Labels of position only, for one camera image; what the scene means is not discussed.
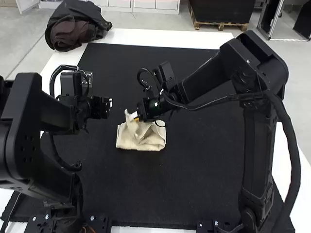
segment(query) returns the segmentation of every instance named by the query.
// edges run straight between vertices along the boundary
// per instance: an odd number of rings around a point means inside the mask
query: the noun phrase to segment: metal frame
[[[278,16],[280,15],[282,8],[283,8],[284,0],[280,0],[280,2],[278,3],[276,13],[274,15],[273,20],[271,21],[271,28],[270,28],[269,32],[266,33],[261,28],[261,23],[262,23],[262,18],[263,18],[265,11],[266,11],[268,2],[269,2],[269,0],[266,0],[265,3],[263,4],[262,12],[260,14],[260,18],[259,18],[258,25],[257,25],[257,30],[265,37],[266,40],[271,40],[271,41],[309,41],[308,39],[273,39],[272,38],[272,34],[274,32],[274,29],[276,28]]]

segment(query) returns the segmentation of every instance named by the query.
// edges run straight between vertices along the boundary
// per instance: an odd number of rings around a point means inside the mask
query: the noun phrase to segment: black box
[[[199,22],[248,23],[256,0],[190,0]]]

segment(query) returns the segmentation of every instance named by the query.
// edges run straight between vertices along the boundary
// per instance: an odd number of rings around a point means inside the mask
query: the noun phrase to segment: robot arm
[[[53,140],[55,161],[41,151],[40,131],[51,139],[77,134],[86,129],[87,119],[109,116],[112,99],[83,95],[83,76],[81,71],[61,75],[60,101],[42,91],[37,73],[20,73],[13,83],[0,80],[0,187],[43,200],[65,233],[82,229],[82,184],[68,172],[76,167],[58,156]]]
[[[144,71],[154,78],[159,91],[157,96],[153,95],[151,86],[141,80],[140,74]],[[287,114],[281,104],[288,76],[284,61],[252,31],[222,45],[214,57],[180,82],[175,78],[168,62],[152,72],[141,69],[138,73],[138,82],[147,93],[142,103],[138,103],[140,121],[156,121],[163,113],[171,110],[197,111],[228,101],[240,102],[240,107],[243,108],[245,142],[239,211],[248,233],[260,231],[273,205],[272,160],[278,119],[289,123],[289,134],[294,136],[291,122],[285,117]],[[236,94],[201,105],[189,105],[229,81],[233,83]],[[300,161],[295,137],[292,145],[291,194],[282,208],[278,226],[289,216],[299,190]]]

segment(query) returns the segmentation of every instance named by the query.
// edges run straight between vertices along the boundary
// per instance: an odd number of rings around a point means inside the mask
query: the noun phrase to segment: gray floor
[[[14,79],[18,72],[41,72],[53,53],[46,45],[44,38],[39,39],[44,33],[51,13],[52,11],[49,10],[33,9],[26,16],[21,17],[15,8],[0,7],[0,71],[2,76]],[[123,12],[103,12],[103,16],[113,23],[114,28],[194,31],[184,1],[180,7],[180,14],[177,16]],[[254,13],[249,29],[256,30],[258,19],[259,13]],[[273,38],[297,38],[297,34],[291,29],[293,23],[293,19],[284,14],[277,23]],[[216,27],[204,27],[200,30],[217,32]],[[225,32],[231,32],[234,36],[241,33],[235,27],[226,27]],[[284,102],[292,118],[298,143],[308,161],[311,162],[311,143],[309,142],[311,42],[269,41],[267,43],[289,67],[290,78],[286,86]]]

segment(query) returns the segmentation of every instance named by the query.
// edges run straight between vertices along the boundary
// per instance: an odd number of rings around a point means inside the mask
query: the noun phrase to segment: towel
[[[160,151],[166,144],[164,122],[135,121],[132,114],[125,113],[125,123],[118,125],[116,147],[125,150]]]

